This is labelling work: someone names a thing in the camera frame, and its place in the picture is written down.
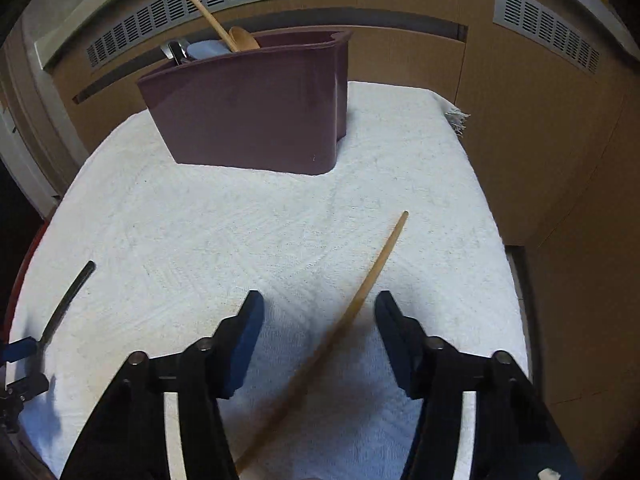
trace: wooden spoon head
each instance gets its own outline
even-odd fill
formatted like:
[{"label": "wooden spoon head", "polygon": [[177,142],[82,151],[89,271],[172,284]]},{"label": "wooden spoon head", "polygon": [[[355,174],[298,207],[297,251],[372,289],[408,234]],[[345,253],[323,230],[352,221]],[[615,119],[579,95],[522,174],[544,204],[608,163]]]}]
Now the wooden spoon head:
[{"label": "wooden spoon head", "polygon": [[240,50],[256,50],[260,48],[260,45],[250,32],[247,32],[242,27],[231,27],[229,29],[229,35],[236,42],[236,45]]}]

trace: white tablecloth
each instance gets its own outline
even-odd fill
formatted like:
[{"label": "white tablecloth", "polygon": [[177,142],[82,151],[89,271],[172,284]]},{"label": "white tablecloth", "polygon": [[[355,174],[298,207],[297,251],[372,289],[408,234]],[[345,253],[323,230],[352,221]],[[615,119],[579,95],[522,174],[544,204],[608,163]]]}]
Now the white tablecloth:
[{"label": "white tablecloth", "polygon": [[[427,333],[464,352],[505,349],[527,372],[510,268],[447,123],[452,107],[423,89],[350,83],[348,109],[336,167],[321,176],[178,165],[147,111],[87,160],[31,262],[11,332],[12,340],[39,337],[73,278],[95,261],[47,350],[51,388],[21,416],[55,474],[130,352],[182,351],[235,314],[254,288],[266,300],[265,325],[244,387],[220,401],[237,456],[405,209],[407,224],[351,336],[243,477],[400,477],[420,402],[396,386],[375,329],[380,290],[391,290]],[[465,399],[460,479],[468,475],[474,420],[473,398]],[[178,479],[175,396],[166,405]]]}]

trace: table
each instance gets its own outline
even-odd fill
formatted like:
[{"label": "table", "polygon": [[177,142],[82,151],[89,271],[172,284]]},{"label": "table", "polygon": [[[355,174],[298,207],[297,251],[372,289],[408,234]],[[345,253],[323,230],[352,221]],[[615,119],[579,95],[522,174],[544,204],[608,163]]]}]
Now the table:
[{"label": "table", "polygon": [[[460,115],[424,89],[349,86],[348,133],[321,176],[176,164],[147,111],[117,127],[82,167],[38,247],[11,340],[39,337],[87,260],[97,270],[47,349],[51,388],[22,424],[59,475],[127,355],[182,351],[232,316],[249,289],[265,325],[241,390],[220,409],[237,456],[292,373],[366,275],[400,213],[404,231],[350,337],[304,406],[243,478],[397,479],[420,402],[396,386],[372,302],[400,309],[460,351],[509,351],[527,372],[510,268],[478,180],[449,125]],[[20,374],[8,369],[7,380]],[[166,396],[172,478],[184,477],[175,397]],[[472,452],[465,397],[456,478]]]}]

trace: metal bolt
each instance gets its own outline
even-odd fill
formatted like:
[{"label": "metal bolt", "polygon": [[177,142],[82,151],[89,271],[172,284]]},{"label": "metal bolt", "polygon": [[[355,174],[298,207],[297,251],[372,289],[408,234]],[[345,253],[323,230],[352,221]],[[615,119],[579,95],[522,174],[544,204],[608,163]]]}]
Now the metal bolt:
[{"label": "metal bolt", "polygon": [[146,354],[138,350],[137,352],[133,352],[127,359],[130,365],[139,365],[142,361],[146,359]]},{"label": "metal bolt", "polygon": [[203,337],[196,341],[196,348],[198,350],[209,350],[213,346],[213,338],[212,337]]},{"label": "metal bolt", "polygon": [[498,350],[495,353],[495,358],[498,359],[498,362],[503,365],[511,364],[511,356],[505,352],[504,350]]},{"label": "metal bolt", "polygon": [[444,339],[436,335],[430,335],[427,338],[427,346],[432,350],[442,350],[444,348]]}]

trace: purple container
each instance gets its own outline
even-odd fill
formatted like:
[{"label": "purple container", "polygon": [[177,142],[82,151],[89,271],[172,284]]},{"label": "purple container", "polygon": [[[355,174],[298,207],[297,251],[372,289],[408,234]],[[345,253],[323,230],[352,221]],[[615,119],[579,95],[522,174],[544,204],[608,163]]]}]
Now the purple container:
[{"label": "purple container", "polygon": [[346,134],[350,31],[254,35],[259,50],[169,62],[138,81],[176,162],[322,174]]}]

